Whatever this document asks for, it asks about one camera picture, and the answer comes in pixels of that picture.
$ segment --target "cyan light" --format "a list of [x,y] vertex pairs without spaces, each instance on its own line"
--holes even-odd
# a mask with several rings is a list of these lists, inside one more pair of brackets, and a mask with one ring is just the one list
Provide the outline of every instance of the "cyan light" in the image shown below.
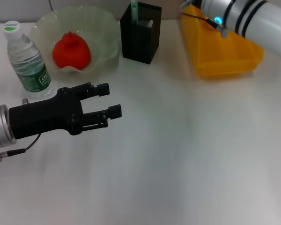
[[214,18],[214,21],[218,24],[222,24],[223,23],[223,19],[219,16],[217,16],[216,18]]

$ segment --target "yellow container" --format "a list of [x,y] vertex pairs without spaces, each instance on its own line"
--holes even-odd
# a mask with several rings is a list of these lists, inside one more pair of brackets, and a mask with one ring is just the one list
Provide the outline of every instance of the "yellow container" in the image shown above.
[[[189,6],[185,13],[204,17]],[[182,15],[182,29],[191,62],[203,79],[226,79],[254,70],[264,51],[255,43],[230,31],[227,38],[203,20]]]

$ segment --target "white table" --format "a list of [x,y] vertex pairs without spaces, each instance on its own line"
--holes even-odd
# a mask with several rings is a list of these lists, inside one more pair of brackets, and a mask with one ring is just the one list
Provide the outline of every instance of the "white table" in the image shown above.
[[[0,105],[10,108],[24,96],[1,26]],[[238,80],[190,74],[172,20],[151,65],[120,54],[95,77],[53,75],[55,92],[109,83],[83,109],[121,104],[123,117],[79,136],[43,134],[4,159],[0,225],[281,225],[281,60],[267,52]]]

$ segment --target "black container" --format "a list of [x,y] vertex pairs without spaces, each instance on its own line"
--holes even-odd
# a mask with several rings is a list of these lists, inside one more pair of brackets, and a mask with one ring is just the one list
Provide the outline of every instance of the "black container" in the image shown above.
[[132,24],[130,5],[120,20],[123,57],[150,64],[159,46],[161,7],[139,2],[138,12],[139,24]]

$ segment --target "water bottle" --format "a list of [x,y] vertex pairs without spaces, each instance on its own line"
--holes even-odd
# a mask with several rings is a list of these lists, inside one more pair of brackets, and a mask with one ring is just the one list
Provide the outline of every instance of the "water bottle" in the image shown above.
[[52,93],[53,84],[36,45],[24,34],[17,21],[3,26],[7,39],[9,61],[23,87],[32,98],[43,98]]

